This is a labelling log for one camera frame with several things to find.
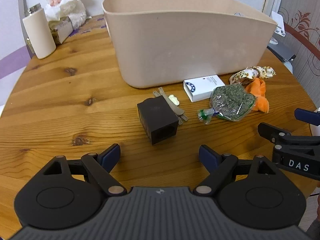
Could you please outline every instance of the blue gripper pad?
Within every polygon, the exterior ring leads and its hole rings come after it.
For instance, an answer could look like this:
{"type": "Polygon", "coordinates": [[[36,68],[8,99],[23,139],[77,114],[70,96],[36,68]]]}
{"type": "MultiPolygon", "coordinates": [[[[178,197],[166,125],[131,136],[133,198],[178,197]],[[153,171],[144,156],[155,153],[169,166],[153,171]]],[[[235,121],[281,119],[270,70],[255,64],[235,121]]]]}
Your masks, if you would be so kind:
{"type": "Polygon", "coordinates": [[[199,148],[199,161],[210,173],[214,171],[221,163],[222,157],[207,145],[201,145],[199,148]]]}
{"type": "Polygon", "coordinates": [[[108,172],[112,171],[120,160],[120,146],[117,143],[111,145],[108,149],[98,155],[97,162],[108,172]]]}
{"type": "Polygon", "coordinates": [[[313,124],[315,126],[319,126],[320,125],[320,113],[317,112],[312,112],[309,110],[305,110],[305,109],[301,109],[301,108],[297,108],[294,111],[294,117],[297,120],[306,122],[306,123],[310,123],[313,124]]]}

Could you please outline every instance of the white box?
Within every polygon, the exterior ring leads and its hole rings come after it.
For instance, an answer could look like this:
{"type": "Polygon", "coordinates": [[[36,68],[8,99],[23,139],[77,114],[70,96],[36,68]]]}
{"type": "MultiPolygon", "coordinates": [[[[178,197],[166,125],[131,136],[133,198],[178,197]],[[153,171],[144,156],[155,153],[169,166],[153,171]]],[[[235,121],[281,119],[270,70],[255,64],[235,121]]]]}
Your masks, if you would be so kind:
{"type": "Polygon", "coordinates": [[[222,86],[225,84],[217,75],[187,79],[183,82],[183,88],[191,102],[210,98],[211,92],[222,86]]]}

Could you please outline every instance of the black square block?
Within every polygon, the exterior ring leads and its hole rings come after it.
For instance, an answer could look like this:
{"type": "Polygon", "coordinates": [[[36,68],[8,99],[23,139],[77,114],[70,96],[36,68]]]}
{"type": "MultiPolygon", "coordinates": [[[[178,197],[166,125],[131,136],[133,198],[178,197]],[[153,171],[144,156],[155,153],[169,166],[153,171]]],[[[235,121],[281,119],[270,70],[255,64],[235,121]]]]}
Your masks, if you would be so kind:
{"type": "Polygon", "coordinates": [[[177,133],[179,120],[163,96],[137,104],[140,122],[152,145],[177,133]]]}

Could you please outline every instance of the green dried herbs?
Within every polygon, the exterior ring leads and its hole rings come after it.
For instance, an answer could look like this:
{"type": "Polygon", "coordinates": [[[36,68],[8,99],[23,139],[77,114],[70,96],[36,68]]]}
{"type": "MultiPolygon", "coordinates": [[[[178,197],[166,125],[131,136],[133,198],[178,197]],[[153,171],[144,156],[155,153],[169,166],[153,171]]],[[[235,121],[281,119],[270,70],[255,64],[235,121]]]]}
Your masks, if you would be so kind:
{"type": "Polygon", "coordinates": [[[210,107],[220,112],[219,118],[239,121],[251,111],[255,101],[255,96],[248,94],[241,84],[232,84],[217,87],[211,93],[210,107]]]}

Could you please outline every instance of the small cardboard box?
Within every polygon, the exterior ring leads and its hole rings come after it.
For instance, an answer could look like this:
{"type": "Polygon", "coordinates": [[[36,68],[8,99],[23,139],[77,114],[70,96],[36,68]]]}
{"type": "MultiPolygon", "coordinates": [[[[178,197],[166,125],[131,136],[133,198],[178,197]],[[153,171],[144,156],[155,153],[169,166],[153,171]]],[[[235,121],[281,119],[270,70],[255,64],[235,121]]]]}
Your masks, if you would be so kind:
{"type": "Polygon", "coordinates": [[[49,27],[55,44],[62,44],[73,31],[68,16],[61,17],[59,21],[50,21],[49,27]]]}
{"type": "Polygon", "coordinates": [[[215,88],[222,86],[225,84],[217,75],[187,79],[183,82],[183,88],[191,102],[209,98],[215,88]]]}

